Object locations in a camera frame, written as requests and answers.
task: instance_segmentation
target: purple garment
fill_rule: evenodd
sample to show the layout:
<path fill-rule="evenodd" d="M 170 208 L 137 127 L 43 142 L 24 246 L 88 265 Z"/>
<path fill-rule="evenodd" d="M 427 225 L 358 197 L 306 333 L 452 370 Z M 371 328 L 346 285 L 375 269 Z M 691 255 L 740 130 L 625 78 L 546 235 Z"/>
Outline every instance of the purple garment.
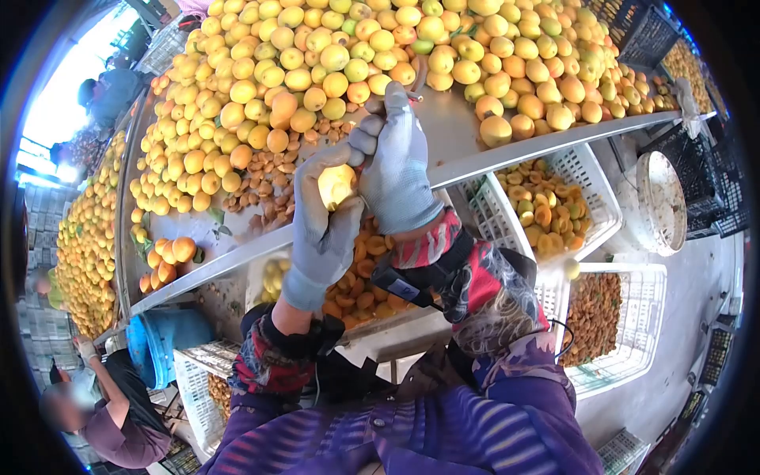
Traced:
<path fill-rule="evenodd" d="M 106 400 L 95 404 L 95 413 L 79 435 L 97 454 L 124 468 L 145 468 L 161 460 L 172 438 L 146 426 L 133 423 L 129 416 L 121 430 L 106 409 Z"/>
<path fill-rule="evenodd" d="M 603 473 L 553 344 L 553 334 L 531 334 L 508 356 L 477 359 L 485 397 L 462 386 L 283 414 L 276 396 L 235 390 L 222 442 L 199 473 L 356 473 L 377 460 L 388 475 Z"/>

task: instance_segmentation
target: black strap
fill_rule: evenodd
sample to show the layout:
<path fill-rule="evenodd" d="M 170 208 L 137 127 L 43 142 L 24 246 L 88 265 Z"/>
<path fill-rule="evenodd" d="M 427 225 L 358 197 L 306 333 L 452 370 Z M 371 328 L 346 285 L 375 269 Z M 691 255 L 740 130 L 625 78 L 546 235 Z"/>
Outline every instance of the black strap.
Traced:
<path fill-rule="evenodd" d="M 451 248 L 444 252 L 434 264 L 423 268 L 403 269 L 399 272 L 417 288 L 441 289 L 454 278 L 457 271 L 462 269 L 474 246 L 475 239 L 465 228 L 462 228 L 454 238 Z"/>

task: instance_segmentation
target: white plastic crate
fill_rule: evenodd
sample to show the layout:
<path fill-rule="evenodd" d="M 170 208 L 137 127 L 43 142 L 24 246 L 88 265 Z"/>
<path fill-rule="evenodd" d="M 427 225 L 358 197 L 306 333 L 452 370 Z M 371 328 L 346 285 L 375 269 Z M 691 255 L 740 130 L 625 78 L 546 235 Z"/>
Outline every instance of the white plastic crate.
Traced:
<path fill-rule="evenodd" d="M 496 175 L 487 173 L 481 178 L 461 183 L 459 188 L 470 205 L 470 211 L 483 239 L 494 243 L 496 247 L 511 249 L 536 260 L 530 251 L 525 233 L 517 233 L 514 224 L 509 220 L 508 209 L 512 214 L 515 214 L 515 211 L 512 210 Z"/>
<path fill-rule="evenodd" d="M 227 359 L 235 346 L 237 349 Z M 233 342 L 214 341 L 187 350 L 174 350 L 174 370 L 182 404 L 198 446 L 208 457 L 213 456 L 217 450 L 225 423 L 217 403 L 208 392 L 207 375 L 212 372 L 221 378 L 227 378 L 232 374 L 232 364 L 239 348 Z"/>
<path fill-rule="evenodd" d="M 240 345 L 234 341 L 220 340 L 178 351 L 202 369 L 226 379 L 233 374 L 233 363 Z"/>
<path fill-rule="evenodd" d="M 616 349 L 580 366 L 565 368 L 577 398 L 585 399 L 639 378 L 649 371 L 660 339 L 667 269 L 662 264 L 582 262 L 581 273 L 613 272 L 620 276 L 620 320 Z M 568 296 L 570 283 L 563 292 Z"/>
<path fill-rule="evenodd" d="M 623 429 L 597 453 L 604 466 L 604 475 L 618 475 L 648 449 L 649 444 Z"/>
<path fill-rule="evenodd" d="M 581 194 L 588 204 L 592 222 L 586 232 L 583 246 L 577 251 L 567 251 L 542 262 L 540 268 L 545 269 L 551 264 L 564 262 L 569 258 L 580 261 L 592 253 L 620 229 L 622 212 L 610 183 L 588 144 L 575 145 L 542 158 L 549 166 L 549 170 L 561 176 L 567 185 L 581 187 Z M 508 245 L 510 241 L 515 242 L 516 247 L 511 247 L 511 249 L 517 249 L 536 260 L 525 232 L 522 231 L 518 215 L 509 204 L 509 199 L 496 179 L 496 175 L 488 173 L 485 180 L 478 179 L 463 186 L 466 187 L 465 190 L 469 188 L 473 191 L 465 195 L 470 199 L 470 209 L 478 222 L 483 238 L 508 247 L 511 247 Z M 489 232 L 483 232 L 484 228 L 487 228 Z"/>
<path fill-rule="evenodd" d="M 534 292 L 547 320 L 554 319 L 563 324 L 567 321 L 569 287 L 565 285 L 565 279 L 561 274 L 539 272 L 536 277 Z M 559 355 L 562 350 L 562 336 L 565 334 L 565 327 L 551 321 L 549 323 L 552 325 L 551 331 L 557 336 L 554 354 Z"/>

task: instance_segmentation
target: gray work glove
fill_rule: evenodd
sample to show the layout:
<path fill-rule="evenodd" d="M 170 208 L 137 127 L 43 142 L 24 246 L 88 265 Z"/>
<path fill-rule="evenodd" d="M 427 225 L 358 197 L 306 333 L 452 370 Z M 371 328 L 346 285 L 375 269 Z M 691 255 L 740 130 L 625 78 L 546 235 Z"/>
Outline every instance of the gray work glove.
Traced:
<path fill-rule="evenodd" d="M 353 240 L 359 235 L 364 202 L 358 196 L 348 198 L 330 215 L 317 186 L 325 168 L 343 165 L 350 155 L 349 145 L 339 144 L 296 170 L 293 254 L 281 296 L 297 309 L 320 309 L 327 288 L 338 282 L 353 261 Z"/>
<path fill-rule="evenodd" d="M 384 105 L 386 118 L 365 117 L 348 141 L 362 154 L 375 155 L 359 178 L 359 193 L 377 218 L 378 231 L 405 233 L 432 221 L 443 203 L 430 191 L 427 140 L 400 82 L 385 88 Z"/>
<path fill-rule="evenodd" d="M 79 355 L 86 364 L 90 363 L 90 358 L 99 356 L 93 341 L 84 335 L 74 337 L 74 345 L 77 347 Z"/>

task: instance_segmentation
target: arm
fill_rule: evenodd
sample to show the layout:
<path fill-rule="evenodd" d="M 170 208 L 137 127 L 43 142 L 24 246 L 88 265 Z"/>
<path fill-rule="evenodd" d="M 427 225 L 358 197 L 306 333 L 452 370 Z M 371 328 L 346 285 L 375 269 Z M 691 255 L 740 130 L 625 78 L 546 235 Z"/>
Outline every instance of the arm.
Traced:
<path fill-rule="evenodd" d="M 82 359 L 95 371 L 103 398 L 108 401 L 106 410 L 116 427 L 121 429 L 129 412 L 129 399 L 122 393 L 122 390 L 113 381 L 106 367 L 100 362 L 100 355 L 95 350 L 92 340 L 79 336 L 74 339 L 74 342 L 77 344 Z"/>
<path fill-rule="evenodd" d="M 392 264 L 419 287 L 428 287 L 441 267 L 431 266 L 446 256 L 450 274 L 435 290 L 442 296 L 454 341 L 476 360 L 474 375 L 490 398 L 513 402 L 514 394 L 500 390 L 502 381 L 529 375 L 543 378 L 574 404 L 572 386 L 554 364 L 555 336 L 546 331 L 549 325 L 534 290 L 498 249 L 463 230 L 452 209 L 442 211 L 443 203 L 431 193 L 427 140 L 400 84 L 386 87 L 384 109 L 377 110 L 387 115 L 385 120 L 364 118 L 349 142 L 374 155 L 362 172 L 359 191 L 378 219 L 379 232 L 396 241 Z"/>
<path fill-rule="evenodd" d="M 314 374 L 316 349 L 306 334 L 314 312 L 325 301 L 326 289 L 353 261 L 353 240 L 364 209 L 361 198 L 354 197 L 329 214 L 317 178 L 325 168 L 346 163 L 349 156 L 350 147 L 338 145 L 311 157 L 296 171 L 291 268 L 277 304 L 257 306 L 251 311 L 256 315 L 244 317 L 253 322 L 241 328 L 245 339 L 227 380 L 233 388 L 233 413 L 226 429 L 230 437 L 280 415 L 284 404 L 298 401 Z"/>

